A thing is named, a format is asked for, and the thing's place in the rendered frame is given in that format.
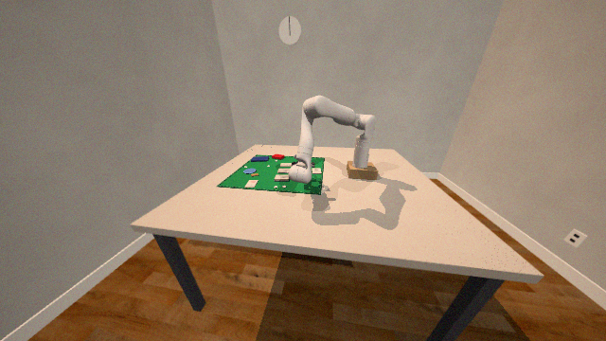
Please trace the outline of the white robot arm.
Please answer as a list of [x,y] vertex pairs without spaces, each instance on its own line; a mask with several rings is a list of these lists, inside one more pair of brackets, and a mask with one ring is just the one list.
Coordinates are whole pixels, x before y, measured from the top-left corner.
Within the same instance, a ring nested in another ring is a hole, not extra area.
[[[356,136],[352,166],[360,169],[367,168],[370,141],[373,136],[376,118],[372,115],[357,115],[350,108],[323,96],[316,96],[305,100],[303,103],[300,140],[297,154],[294,155],[294,159],[298,162],[291,166],[288,173],[289,178],[292,181],[304,184],[308,184],[312,180],[312,153],[314,148],[312,123],[315,118],[319,117],[331,117],[338,124],[365,130],[362,135]],[[353,120],[355,121],[353,122]]]

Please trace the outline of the white printed card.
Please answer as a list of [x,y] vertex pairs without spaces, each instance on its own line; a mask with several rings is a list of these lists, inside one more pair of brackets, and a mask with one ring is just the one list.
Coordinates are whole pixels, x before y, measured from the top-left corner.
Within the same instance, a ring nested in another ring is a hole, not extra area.
[[246,184],[245,188],[254,188],[257,184],[258,180],[249,180]]

